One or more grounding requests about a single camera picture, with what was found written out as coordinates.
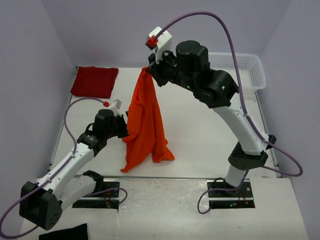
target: orange cloth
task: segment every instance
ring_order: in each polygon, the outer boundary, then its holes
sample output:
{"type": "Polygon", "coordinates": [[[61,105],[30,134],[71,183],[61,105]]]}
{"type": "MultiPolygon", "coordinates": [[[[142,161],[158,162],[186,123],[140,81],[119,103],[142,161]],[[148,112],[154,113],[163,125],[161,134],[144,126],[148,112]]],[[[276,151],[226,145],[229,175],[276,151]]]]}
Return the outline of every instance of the orange cloth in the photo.
{"type": "Polygon", "coordinates": [[[174,160],[167,148],[164,126],[152,76],[144,67],[135,85],[128,111],[126,143],[126,166],[121,172],[127,173],[141,164],[152,153],[152,160],[174,160]]]}

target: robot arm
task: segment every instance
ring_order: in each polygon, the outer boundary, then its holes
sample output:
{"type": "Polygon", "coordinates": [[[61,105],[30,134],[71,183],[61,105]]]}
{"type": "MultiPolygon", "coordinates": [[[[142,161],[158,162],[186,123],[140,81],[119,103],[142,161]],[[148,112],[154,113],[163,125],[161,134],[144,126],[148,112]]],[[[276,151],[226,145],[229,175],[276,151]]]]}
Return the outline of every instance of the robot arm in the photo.
{"type": "Polygon", "coordinates": [[[36,183],[27,182],[21,189],[21,197],[41,186],[54,175],[71,157],[63,170],[42,189],[20,203],[19,214],[45,230],[51,229],[60,219],[62,212],[83,196],[102,191],[103,177],[93,171],[86,171],[77,180],[74,176],[91,161],[112,137],[128,135],[125,116],[120,114],[121,102],[113,101],[107,108],[99,110],[94,123],[87,126],[77,140],[76,152],[67,156],[47,175],[36,183]]]}
{"type": "MultiPolygon", "coordinates": [[[[237,187],[247,170],[262,167],[268,158],[266,142],[260,140],[250,126],[241,107],[239,88],[229,73],[210,69],[208,49],[197,41],[188,40],[176,46],[176,56],[170,50],[172,36],[165,31],[157,41],[153,37],[161,30],[153,30],[146,42],[150,49],[155,49],[149,57],[148,72],[158,86],[167,82],[179,85],[193,93],[200,102],[213,109],[230,127],[238,139],[228,161],[230,168],[225,181],[237,187]]],[[[274,136],[258,129],[264,139],[271,143],[274,136]]]]}

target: white surface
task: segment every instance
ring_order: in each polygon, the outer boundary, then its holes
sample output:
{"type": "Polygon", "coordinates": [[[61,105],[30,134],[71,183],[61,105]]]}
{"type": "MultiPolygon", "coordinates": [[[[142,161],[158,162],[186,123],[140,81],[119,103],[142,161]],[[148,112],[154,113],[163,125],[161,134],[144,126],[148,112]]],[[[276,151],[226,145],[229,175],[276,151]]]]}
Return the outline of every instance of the white surface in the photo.
{"type": "MultiPolygon", "coordinates": [[[[120,180],[128,191],[119,212],[68,208],[50,231],[87,223],[90,240],[308,240],[287,178],[251,178],[256,208],[197,212],[205,180],[120,180]]],[[[204,197],[201,208],[208,207],[204,197]]],[[[25,220],[21,232],[33,225],[25,220]]],[[[21,240],[38,240],[37,229],[21,240]]]]}
{"type": "MultiPolygon", "coordinates": [[[[126,111],[129,107],[140,72],[140,68],[119,69],[110,101],[121,100],[121,111],[126,111]]],[[[196,100],[191,92],[171,83],[155,88],[168,147],[173,152],[175,160],[153,163],[149,156],[128,173],[122,173],[120,169],[126,164],[126,145],[120,139],[112,138],[105,149],[78,172],[80,175],[92,170],[104,176],[169,178],[226,176],[229,169],[228,157],[238,142],[227,124],[218,114],[196,100]]],[[[245,99],[251,115],[259,126],[263,126],[255,95],[246,95],[245,99]]],[[[93,100],[84,100],[72,106],[67,123],[76,138],[94,121],[101,108],[103,106],[93,100]]],[[[52,167],[68,154],[72,146],[70,137],[63,129],[52,167]]],[[[273,166],[270,156],[266,165],[273,166]]],[[[248,174],[249,178],[262,176],[276,177],[274,172],[264,168],[253,169],[248,174]]]]}
{"type": "MultiPolygon", "coordinates": [[[[242,88],[245,94],[253,94],[267,86],[264,67],[257,55],[236,54],[239,71],[242,74],[242,88]]],[[[231,53],[209,52],[210,68],[230,72],[238,85],[234,60],[231,53]]]]}

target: purple cable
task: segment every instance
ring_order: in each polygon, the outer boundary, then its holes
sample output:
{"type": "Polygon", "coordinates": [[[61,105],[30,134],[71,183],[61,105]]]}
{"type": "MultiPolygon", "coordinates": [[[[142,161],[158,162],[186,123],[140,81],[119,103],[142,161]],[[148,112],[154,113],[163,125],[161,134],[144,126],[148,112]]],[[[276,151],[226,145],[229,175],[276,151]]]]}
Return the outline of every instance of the purple cable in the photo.
{"type": "Polygon", "coordinates": [[[257,136],[261,139],[261,141],[267,143],[270,147],[278,150],[279,152],[283,153],[285,156],[287,156],[288,158],[290,158],[296,165],[297,167],[299,168],[299,173],[288,173],[288,172],[284,172],[284,171],[281,171],[281,170],[276,170],[274,168],[271,168],[271,167],[267,167],[267,166],[263,166],[262,168],[265,168],[265,169],[268,169],[268,170],[271,170],[271,171],[274,171],[274,172],[277,172],[277,173],[280,173],[280,174],[283,174],[283,175],[287,175],[287,176],[290,176],[290,177],[299,177],[303,174],[304,170],[301,166],[301,164],[290,154],[288,153],[287,151],[281,149],[280,147],[278,146],[275,146],[274,144],[272,144],[271,142],[269,141],[266,141],[264,139],[264,137],[260,134],[259,130],[256,128],[254,122],[252,121],[251,117],[248,115],[248,111],[247,111],[247,108],[246,108],[246,104],[245,104],[245,99],[244,99],[244,93],[243,93],[243,88],[242,88],[242,84],[241,84],[241,79],[240,79],[240,73],[239,73],[239,67],[238,67],[238,62],[237,62],[237,58],[236,58],[236,52],[235,52],[235,47],[234,47],[234,44],[232,42],[232,39],[231,39],[231,36],[230,36],[230,33],[227,29],[227,26],[226,24],[222,21],[222,19],[220,17],[218,17],[216,14],[212,13],[212,12],[208,12],[208,11],[195,11],[195,12],[190,12],[190,13],[187,13],[187,14],[184,14],[176,19],[174,19],[173,21],[169,22],[167,25],[165,25],[161,31],[159,31],[157,33],[157,35],[155,35],[154,39],[156,40],[164,31],[166,31],[168,28],[170,28],[173,24],[179,22],[180,20],[182,19],[185,19],[187,17],[191,17],[191,16],[195,16],[195,15],[207,15],[207,16],[210,16],[210,17],[213,17],[215,18],[220,24],[221,26],[223,27],[223,30],[225,31],[225,34],[226,34],[226,37],[228,38],[228,41],[229,41],[229,44],[230,44],[230,49],[231,49],[231,54],[232,54],[232,59],[233,59],[233,62],[234,62],[234,68],[235,68],[235,73],[236,73],[236,78],[237,78],[237,82],[238,82],[238,86],[239,86],[239,96],[240,96],[240,102],[241,102],[241,106],[242,106],[242,109],[243,109],[243,113],[244,115],[246,116],[246,119],[248,120],[249,124],[251,125],[253,131],[257,134],[257,136]]]}
{"type": "Polygon", "coordinates": [[[234,191],[238,191],[239,189],[241,189],[242,187],[242,184],[244,184],[244,181],[245,181],[245,177],[247,176],[249,170],[247,170],[242,178],[242,181],[240,182],[239,186],[235,187],[235,188],[211,188],[211,189],[208,189],[207,191],[205,191],[204,193],[201,194],[201,196],[199,197],[199,200],[198,200],[198,204],[197,204],[197,209],[198,209],[198,212],[200,214],[207,214],[208,212],[210,212],[211,210],[211,207],[209,207],[206,211],[200,211],[200,202],[202,200],[202,198],[208,194],[208,193],[211,193],[211,192],[216,192],[216,191],[224,191],[224,192],[234,192],[234,191]]]}
{"type": "Polygon", "coordinates": [[[122,187],[112,187],[112,188],[109,188],[109,189],[106,189],[106,190],[103,190],[103,191],[97,191],[97,192],[90,193],[90,194],[86,195],[86,197],[93,197],[93,196],[96,196],[96,195],[99,195],[99,194],[104,194],[104,193],[107,193],[107,192],[110,192],[110,191],[115,191],[115,190],[124,191],[125,197],[122,199],[122,201],[119,202],[119,204],[122,204],[128,197],[128,192],[122,187]]]}
{"type": "MultiPolygon", "coordinates": [[[[75,139],[75,137],[72,135],[71,131],[69,130],[68,128],[68,125],[67,125],[67,115],[68,115],[68,111],[69,109],[77,102],[79,101],[82,101],[82,100],[88,100],[88,99],[91,99],[91,100],[96,100],[98,102],[101,102],[101,103],[104,103],[104,101],[100,100],[100,99],[97,99],[97,98],[93,98],[93,97],[83,97],[83,98],[80,98],[80,99],[77,99],[75,100],[74,102],[72,102],[68,108],[66,109],[65,111],[65,114],[64,114],[64,118],[63,118],[63,125],[67,131],[67,133],[69,134],[69,136],[71,137],[72,141],[73,141],[73,150],[72,150],[72,153],[75,154],[76,153],[76,150],[77,150],[77,140],[75,139]]],[[[50,177],[50,179],[53,179],[57,174],[59,174],[61,172],[61,170],[71,161],[72,157],[69,157],[65,163],[54,173],[52,174],[52,176],[50,177]]],[[[42,185],[38,186],[36,189],[34,189],[33,191],[29,192],[28,194],[26,194],[25,196],[23,196],[22,198],[18,199],[17,201],[15,201],[5,212],[4,214],[2,215],[2,217],[0,218],[0,237],[4,238],[4,239],[17,239],[17,238],[21,238],[31,232],[33,232],[34,230],[36,230],[38,228],[38,226],[35,226],[34,228],[20,234],[20,235],[16,235],[16,236],[8,236],[8,235],[5,235],[3,232],[2,232],[2,225],[4,223],[4,220],[6,218],[6,216],[9,214],[9,212],[11,212],[11,210],[17,206],[19,203],[21,203],[22,201],[24,201],[26,198],[30,197],[32,194],[36,193],[37,191],[39,191],[41,188],[43,188],[45,185],[47,185],[50,181],[45,181],[42,185]]]]}

